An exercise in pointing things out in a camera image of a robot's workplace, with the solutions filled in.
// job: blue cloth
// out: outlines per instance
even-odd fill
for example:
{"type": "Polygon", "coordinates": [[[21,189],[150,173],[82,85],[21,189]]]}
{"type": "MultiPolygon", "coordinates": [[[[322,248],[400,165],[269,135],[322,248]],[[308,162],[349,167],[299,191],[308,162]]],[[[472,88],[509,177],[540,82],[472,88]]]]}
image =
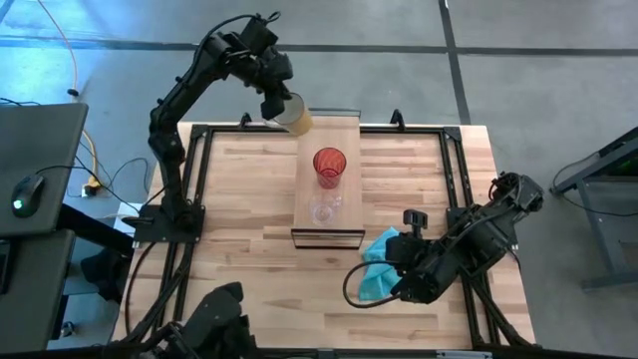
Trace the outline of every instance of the blue cloth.
{"type": "MultiPolygon", "coordinates": [[[[383,232],[372,244],[363,252],[363,260],[385,260],[386,241],[393,236],[399,235],[396,229],[390,227],[383,232]]],[[[390,295],[390,289],[399,282],[401,278],[390,264],[372,264],[368,266],[366,274],[359,286],[359,300],[379,300],[390,295]]]]}

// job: gray floor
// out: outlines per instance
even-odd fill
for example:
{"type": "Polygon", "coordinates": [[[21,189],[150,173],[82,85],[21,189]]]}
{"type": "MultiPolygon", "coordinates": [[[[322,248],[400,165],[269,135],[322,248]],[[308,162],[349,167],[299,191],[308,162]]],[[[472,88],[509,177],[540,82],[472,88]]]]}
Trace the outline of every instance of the gray floor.
{"type": "MultiPolygon", "coordinates": [[[[57,37],[31,0],[5,0],[2,39],[57,37]]],[[[459,46],[516,48],[636,48],[630,0],[449,0],[459,46]]],[[[51,12],[74,39],[196,43],[216,22],[244,12],[280,10],[272,28],[283,44],[446,44],[435,0],[50,0],[51,12]]],[[[78,50],[87,130],[107,171],[133,157],[153,156],[146,144],[148,113],[172,79],[187,68],[186,51],[78,50]]],[[[458,124],[446,54],[291,53],[291,87],[311,107],[359,109],[364,122],[386,122],[400,108],[411,123],[458,124]]],[[[66,101],[72,73],[64,49],[0,47],[0,97],[66,101]]],[[[548,185],[567,163],[585,157],[638,125],[635,57],[460,56],[472,124],[487,125],[500,170],[548,185]]],[[[259,99],[229,80],[213,86],[189,121],[256,115],[259,99]]],[[[89,155],[81,152],[82,159],[89,155]]],[[[144,167],[127,168],[116,183],[130,201],[146,197],[144,167]]],[[[86,180],[73,174],[69,191],[86,180]]],[[[113,198],[67,202],[93,216],[117,211],[113,198]]],[[[518,228],[523,281],[539,344],[555,349],[638,356],[638,287],[584,294],[580,280],[604,274],[582,210],[547,196],[544,209],[518,228]]],[[[80,251],[87,255],[89,246],[80,251]]],[[[95,295],[74,299],[75,338],[55,346],[106,342],[117,316],[95,295]],[[81,311],[93,313],[82,316],[81,311]]]]}

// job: black mouse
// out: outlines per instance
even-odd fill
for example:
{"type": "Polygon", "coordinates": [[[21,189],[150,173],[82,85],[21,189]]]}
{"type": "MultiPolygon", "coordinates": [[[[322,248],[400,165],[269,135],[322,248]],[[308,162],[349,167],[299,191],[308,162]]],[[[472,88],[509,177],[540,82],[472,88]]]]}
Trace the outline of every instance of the black mouse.
{"type": "Polygon", "coordinates": [[[40,197],[44,188],[44,177],[38,174],[26,176],[13,187],[11,210],[17,217],[33,215],[40,206],[40,197]]]}

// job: red cup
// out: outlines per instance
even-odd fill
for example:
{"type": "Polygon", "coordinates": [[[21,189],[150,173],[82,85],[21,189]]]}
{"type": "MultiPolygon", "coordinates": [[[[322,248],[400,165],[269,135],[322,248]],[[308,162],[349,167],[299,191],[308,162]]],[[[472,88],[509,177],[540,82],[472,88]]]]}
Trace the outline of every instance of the red cup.
{"type": "Polygon", "coordinates": [[[346,157],[333,148],[319,150],[312,159],[319,185],[331,189],[339,185],[341,174],[346,169],[346,157]]]}

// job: wooden table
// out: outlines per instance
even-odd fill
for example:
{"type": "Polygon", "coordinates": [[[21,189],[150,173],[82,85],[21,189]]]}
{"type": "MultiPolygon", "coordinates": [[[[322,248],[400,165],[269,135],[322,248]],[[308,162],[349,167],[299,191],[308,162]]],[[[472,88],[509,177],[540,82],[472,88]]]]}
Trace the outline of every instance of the wooden table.
{"type": "MultiPolygon", "coordinates": [[[[192,125],[179,124],[185,147],[192,125]]],[[[461,129],[475,201],[487,202],[487,190],[496,172],[486,127],[461,129]]],[[[206,220],[193,257],[184,317],[213,288],[240,281],[245,296],[243,311],[260,347],[470,348],[459,281],[430,305],[395,301],[362,310],[349,306],[341,294],[344,275],[361,262],[361,251],[372,240],[389,226],[407,230],[402,225],[404,209],[428,214],[430,226],[424,231],[425,238],[437,238],[445,232],[444,212],[449,204],[438,139],[429,135],[361,136],[367,234],[359,252],[294,248],[290,227],[296,150],[295,138],[284,134],[215,135],[203,200],[206,220]]],[[[450,153],[458,175],[455,152],[450,153]]],[[[193,173],[198,173],[197,165],[193,173]]],[[[156,172],[151,193],[160,188],[156,172]]],[[[463,203],[459,191],[457,196],[463,203]]],[[[158,296],[166,248],[165,244],[156,245],[136,278],[131,300],[133,327],[158,296]]],[[[138,250],[133,265],[140,253],[138,250]]],[[[352,297],[356,297],[362,275],[359,272],[351,280],[352,297]]],[[[515,262],[507,256],[488,277],[495,302],[520,334],[533,341],[515,262]]],[[[172,307],[171,300],[166,318],[171,317],[172,307]]],[[[487,338],[481,305],[477,309],[481,333],[487,338]]],[[[124,306],[120,314],[114,340],[125,335],[124,306]]]]}

